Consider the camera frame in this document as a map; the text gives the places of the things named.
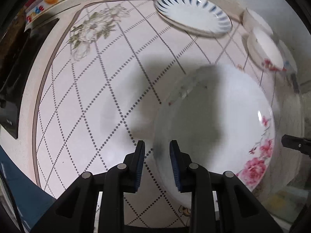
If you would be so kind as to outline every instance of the table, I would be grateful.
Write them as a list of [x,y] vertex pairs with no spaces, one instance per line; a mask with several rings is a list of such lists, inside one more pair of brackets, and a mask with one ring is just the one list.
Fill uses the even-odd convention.
[[[42,189],[58,198],[82,172],[97,174],[121,163],[141,139],[146,143],[141,186],[136,194],[124,196],[125,224],[188,225],[187,210],[167,194],[155,167],[154,120],[175,82],[210,63],[234,65],[247,73],[271,103],[276,145],[254,191],[257,198],[265,200],[292,180],[301,155],[283,148],[280,138],[285,133],[303,136],[299,97],[282,74],[264,73],[254,65],[246,48],[247,32],[232,23],[224,37],[203,38],[168,25],[150,0],[83,9],[48,64],[39,92],[34,156]],[[97,35],[98,27],[104,31]],[[79,29],[83,31],[76,36]]]

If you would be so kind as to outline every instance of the metal screw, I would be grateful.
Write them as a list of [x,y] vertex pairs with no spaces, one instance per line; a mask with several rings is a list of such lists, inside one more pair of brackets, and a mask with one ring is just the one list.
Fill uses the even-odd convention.
[[234,173],[231,172],[231,171],[226,171],[225,172],[225,175],[228,177],[228,178],[232,178],[234,176]]
[[117,168],[120,170],[123,170],[126,168],[126,164],[124,164],[124,163],[118,164]]
[[191,164],[189,164],[189,167],[190,167],[191,169],[198,169],[198,168],[199,168],[199,165],[198,165],[197,163],[191,163]]
[[84,172],[84,173],[82,173],[82,178],[87,179],[87,178],[89,178],[89,177],[91,177],[91,173],[90,173],[90,172]]

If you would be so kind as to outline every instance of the white plate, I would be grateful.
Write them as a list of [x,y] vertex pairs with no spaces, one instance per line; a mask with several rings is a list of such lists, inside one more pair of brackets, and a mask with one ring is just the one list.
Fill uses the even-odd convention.
[[253,190],[274,146],[273,114],[260,87],[232,65],[201,67],[177,83],[158,113],[154,158],[167,191],[191,207],[175,186],[169,143],[211,172],[233,171]]
[[208,0],[155,0],[155,7],[165,20],[194,34],[214,37],[232,29],[227,14]]

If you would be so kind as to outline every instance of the black appliance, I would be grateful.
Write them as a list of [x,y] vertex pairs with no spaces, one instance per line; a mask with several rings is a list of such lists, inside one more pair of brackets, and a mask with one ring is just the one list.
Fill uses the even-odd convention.
[[47,36],[58,22],[54,19],[34,30],[26,30],[18,39],[12,59],[0,74],[0,124],[18,138],[18,123],[26,82],[35,58]]

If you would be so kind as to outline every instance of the floral print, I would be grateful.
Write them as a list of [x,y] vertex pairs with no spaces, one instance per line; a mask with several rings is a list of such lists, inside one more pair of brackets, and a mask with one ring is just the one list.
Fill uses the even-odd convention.
[[259,147],[262,158],[270,158],[272,156],[272,139],[266,139],[265,144]]
[[253,158],[244,165],[244,169],[237,176],[249,187],[254,187],[261,180],[265,173],[265,161],[260,158]]
[[261,122],[262,122],[262,124],[263,124],[265,127],[267,127],[267,126],[268,126],[269,119],[263,117]]
[[120,4],[113,8],[106,8],[100,12],[94,12],[88,20],[85,20],[71,30],[69,44],[73,45],[73,62],[86,57],[91,50],[91,43],[100,37],[109,37],[115,31],[115,22],[120,22],[122,17],[128,17],[129,12]]
[[244,168],[236,174],[238,178],[249,188],[253,189],[263,177],[266,170],[266,160],[272,157],[273,139],[269,139],[270,121],[265,116],[262,117],[261,123],[265,127],[264,133],[259,142],[255,143],[253,148],[249,150],[249,154],[254,155],[259,149],[259,156],[246,162]]

